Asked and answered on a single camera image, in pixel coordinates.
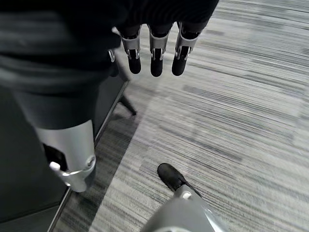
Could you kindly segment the robot right five-finger hand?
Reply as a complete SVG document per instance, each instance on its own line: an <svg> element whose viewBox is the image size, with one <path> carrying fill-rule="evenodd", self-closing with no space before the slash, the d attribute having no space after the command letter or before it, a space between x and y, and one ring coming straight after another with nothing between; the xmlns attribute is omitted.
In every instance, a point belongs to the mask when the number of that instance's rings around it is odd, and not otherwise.
<svg viewBox="0 0 309 232"><path fill-rule="evenodd" d="M172 73L183 73L215 0L3 0L0 84L15 97L43 145L49 167L73 191L94 178L93 118L99 86L116 73L123 46L140 72L140 28L150 33L158 77L170 29L179 28Z"/></svg>

